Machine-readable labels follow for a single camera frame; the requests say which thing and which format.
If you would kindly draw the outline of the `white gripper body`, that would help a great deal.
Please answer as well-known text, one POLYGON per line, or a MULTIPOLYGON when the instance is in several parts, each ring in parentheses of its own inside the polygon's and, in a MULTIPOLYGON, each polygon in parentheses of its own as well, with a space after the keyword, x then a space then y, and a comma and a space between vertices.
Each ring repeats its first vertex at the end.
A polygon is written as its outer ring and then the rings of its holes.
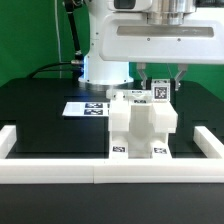
POLYGON ((143 13, 112 13, 100 56, 109 61, 224 64, 224 11, 196 11, 179 26, 150 25, 143 13))

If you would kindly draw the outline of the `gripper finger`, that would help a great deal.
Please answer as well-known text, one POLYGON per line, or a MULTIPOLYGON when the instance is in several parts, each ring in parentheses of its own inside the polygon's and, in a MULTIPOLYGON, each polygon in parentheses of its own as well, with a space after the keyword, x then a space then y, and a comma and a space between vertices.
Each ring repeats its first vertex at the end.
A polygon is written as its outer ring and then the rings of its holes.
POLYGON ((176 74, 174 80, 175 80, 175 90, 178 91, 180 87, 180 81, 185 76, 186 72, 188 70, 187 64, 179 64, 178 65, 178 73, 176 74))
POLYGON ((143 90, 150 89, 150 79, 146 74, 146 64, 145 63, 138 63, 136 65, 137 73, 141 78, 141 86, 143 90))

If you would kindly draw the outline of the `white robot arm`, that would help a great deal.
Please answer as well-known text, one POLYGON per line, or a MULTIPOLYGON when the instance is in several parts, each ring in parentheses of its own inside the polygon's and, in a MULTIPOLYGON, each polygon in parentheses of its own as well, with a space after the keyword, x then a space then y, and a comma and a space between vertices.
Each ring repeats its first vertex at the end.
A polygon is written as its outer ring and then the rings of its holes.
POLYGON ((224 0, 86 0, 94 51, 108 62, 224 64, 224 0))

